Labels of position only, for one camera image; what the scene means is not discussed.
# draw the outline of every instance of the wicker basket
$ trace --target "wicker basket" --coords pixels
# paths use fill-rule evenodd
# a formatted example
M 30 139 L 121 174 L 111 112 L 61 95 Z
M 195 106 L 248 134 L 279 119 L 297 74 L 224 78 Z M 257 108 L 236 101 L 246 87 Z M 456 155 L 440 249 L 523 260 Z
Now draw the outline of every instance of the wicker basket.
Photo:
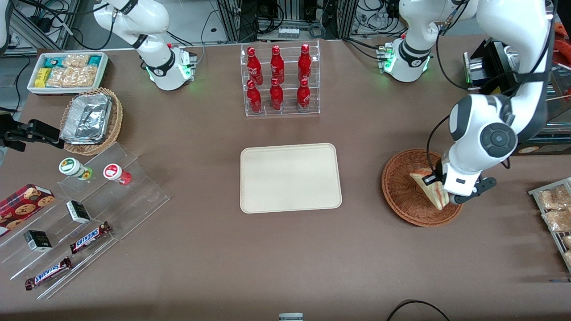
M 95 94 L 106 94 L 113 99 L 113 106 L 111 107 L 111 115 L 109 116 L 109 125 L 107 125 L 107 132 L 106 132 L 107 138 L 105 139 L 105 141 L 103 141 L 103 143 L 99 145 L 72 145 L 65 143 L 64 145 L 65 150 L 71 153 L 81 154 L 84 156 L 97 155 L 102 151 L 106 150 L 109 146 L 111 146 L 119 136 L 119 132 L 121 131 L 121 122 L 123 121 L 123 107 L 121 106 L 121 102 L 111 90 L 106 88 L 93 89 L 81 93 L 79 95 L 84 96 L 84 95 L 95 95 Z M 72 102 L 67 104 L 67 108 L 63 112 L 62 120 L 59 123 L 59 130 L 62 130 L 63 125 L 66 123 L 67 113 L 69 113 L 70 111 L 71 103 Z
M 440 159 L 430 152 L 432 164 Z M 390 207 L 407 222 L 418 226 L 441 226 L 455 218 L 462 205 L 446 205 L 439 211 L 424 194 L 409 173 L 428 168 L 427 152 L 423 149 L 404 150 L 385 165 L 381 185 Z

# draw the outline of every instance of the brown table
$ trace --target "brown table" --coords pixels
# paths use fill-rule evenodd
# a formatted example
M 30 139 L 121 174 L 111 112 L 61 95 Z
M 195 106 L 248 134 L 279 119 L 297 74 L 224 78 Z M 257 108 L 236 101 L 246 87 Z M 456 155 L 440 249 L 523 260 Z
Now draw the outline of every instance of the brown table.
M 453 79 L 462 78 L 461 54 L 483 38 L 441 39 Z M 109 51 L 106 87 L 124 107 L 119 141 L 173 198 L 49 300 L 0 267 L 0 319 L 276 320 L 300 311 L 308 321 L 384 320 L 402 300 L 422 299 L 452 320 L 569 320 L 571 284 L 548 283 L 565 266 L 526 192 L 571 176 L 571 158 L 514 158 L 511 170 L 486 172 L 498 186 L 449 225 L 412 226 L 385 202 L 381 171 L 398 151 L 425 146 L 465 93 L 436 61 L 417 82 L 398 83 L 345 43 L 320 43 L 322 112 L 301 119 L 244 116 L 239 46 L 208 47 L 196 81 L 174 92 L 148 80 L 135 51 Z M 30 95 L 22 119 L 57 125 L 69 99 Z M 441 129 L 433 149 L 451 141 Z M 339 208 L 241 212 L 244 148 L 321 142 L 337 148 Z M 39 143 L 10 151 L 0 197 L 29 182 L 52 186 L 67 156 Z M 419 319 L 440 317 L 409 306 L 394 318 Z

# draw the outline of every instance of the display stand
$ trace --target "display stand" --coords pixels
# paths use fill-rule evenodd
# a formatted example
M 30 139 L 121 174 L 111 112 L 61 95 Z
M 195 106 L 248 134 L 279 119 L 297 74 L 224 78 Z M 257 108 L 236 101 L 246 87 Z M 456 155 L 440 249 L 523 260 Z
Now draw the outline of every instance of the display stand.
M 558 182 L 555 182 L 555 183 L 552 183 L 549 185 L 545 185 L 543 187 L 536 188 L 535 190 L 528 192 L 528 194 L 533 196 L 533 199 L 536 201 L 537 206 L 539 207 L 539 210 L 541 211 L 541 217 L 543 218 L 544 221 L 545 221 L 545 214 L 549 211 L 549 209 L 543 207 L 543 205 L 541 204 L 541 202 L 539 200 L 539 192 L 545 191 L 545 190 L 551 190 L 552 188 L 563 185 L 563 186 L 565 186 L 565 189 L 567 189 L 567 192 L 569 193 L 569 195 L 571 195 L 570 184 L 571 184 L 571 178 L 566 178 L 566 179 L 559 180 Z M 565 244 L 563 243 L 563 240 L 562 240 L 563 237 L 565 237 L 567 235 L 571 235 L 571 232 L 553 232 L 551 230 L 549 230 L 549 232 L 551 233 L 551 236 L 553 236 L 553 239 L 555 240 L 555 244 L 557 245 L 557 248 L 559 249 L 559 253 L 561 255 L 563 255 L 563 253 L 571 250 L 565 246 Z M 569 265 L 569 263 L 567 263 L 566 260 L 563 260 L 563 261 L 565 262 L 565 265 L 567 266 L 567 270 L 569 272 L 571 272 L 571 266 Z
M 297 61 L 299 59 L 299 55 L 301 54 L 301 45 L 304 43 L 309 44 L 309 55 L 311 56 L 311 76 L 308 83 L 311 95 L 309 96 L 309 110 L 301 113 L 299 110 L 297 110 L 297 89 L 299 88 L 299 79 L 297 77 Z M 250 109 L 250 104 L 248 103 L 248 96 L 246 96 L 246 92 L 248 90 L 246 82 L 250 78 L 247 66 L 248 55 L 246 54 L 246 49 L 248 49 L 248 47 L 254 47 L 254 49 L 256 49 L 256 56 L 262 64 L 262 76 L 264 77 L 264 83 L 261 86 L 258 86 L 258 90 L 262 95 L 262 112 L 259 114 L 254 114 L 252 112 Z M 319 53 L 319 42 L 281 42 L 280 52 L 285 64 L 285 82 L 282 84 L 284 103 L 282 110 L 276 111 L 272 108 L 270 99 L 270 88 L 272 86 L 272 73 L 270 69 L 270 60 L 272 59 L 271 48 L 262 46 L 258 43 L 242 45 L 240 53 L 240 68 L 242 70 L 242 91 L 244 92 L 244 109 L 246 111 L 246 116 L 263 117 L 319 114 L 321 111 L 321 81 L 319 66 L 321 57 Z
M 22 291 L 26 279 L 35 277 L 69 256 L 73 265 L 71 270 L 59 273 L 31 291 L 38 299 L 48 299 L 170 199 L 135 160 L 135 155 L 119 143 L 114 143 L 85 164 L 93 169 L 93 176 L 89 180 L 81 181 L 68 176 L 51 188 L 56 197 L 51 207 L 0 239 L 3 269 L 11 280 L 22 285 Z M 120 185 L 103 177 L 103 168 L 110 163 L 116 163 L 130 172 L 132 181 L 128 185 Z M 85 206 L 91 216 L 88 224 L 71 220 L 66 203 L 72 199 Z M 112 230 L 72 255 L 69 245 L 105 221 Z M 27 230 L 44 231 L 53 249 L 46 253 L 30 251 L 23 236 Z

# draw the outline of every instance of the cookie box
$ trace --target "cookie box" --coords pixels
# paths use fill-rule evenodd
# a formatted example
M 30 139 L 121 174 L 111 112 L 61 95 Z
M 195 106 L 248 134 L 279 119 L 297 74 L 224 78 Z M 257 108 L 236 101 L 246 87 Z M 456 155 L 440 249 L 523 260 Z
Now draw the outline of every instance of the cookie box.
M 55 200 L 45 188 L 27 184 L 0 202 L 0 237 Z

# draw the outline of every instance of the coca-cola bottle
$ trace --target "coca-cola bottle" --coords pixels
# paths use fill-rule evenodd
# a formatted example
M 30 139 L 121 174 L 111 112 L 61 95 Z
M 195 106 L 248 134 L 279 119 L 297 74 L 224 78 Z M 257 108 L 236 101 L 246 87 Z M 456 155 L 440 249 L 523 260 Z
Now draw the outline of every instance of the coca-cola bottle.
M 248 79 L 246 84 L 248 85 L 246 96 L 248 96 L 250 109 L 252 113 L 259 114 L 262 112 L 262 96 L 260 96 L 260 91 L 256 88 L 256 83 L 253 80 Z
M 303 78 L 297 89 L 297 110 L 301 113 L 309 110 L 309 95 L 311 95 L 311 91 L 307 87 L 307 78 Z
M 254 47 L 249 47 L 246 52 L 248 52 L 248 73 L 250 74 L 250 79 L 253 79 L 256 85 L 261 86 L 264 83 L 264 77 L 262 76 L 262 64 L 256 57 L 256 50 Z
M 304 43 L 301 45 L 301 55 L 297 61 L 299 81 L 303 78 L 309 79 L 311 77 L 311 56 L 309 56 L 309 45 Z
M 276 111 L 282 110 L 284 102 L 284 91 L 280 86 L 280 82 L 277 77 L 272 78 L 272 87 L 270 88 L 270 96 L 272 98 L 272 108 Z
M 284 58 L 280 54 L 280 46 L 272 46 L 272 60 L 270 61 L 272 69 L 272 77 L 276 77 L 280 84 L 286 81 L 286 71 L 284 67 Z

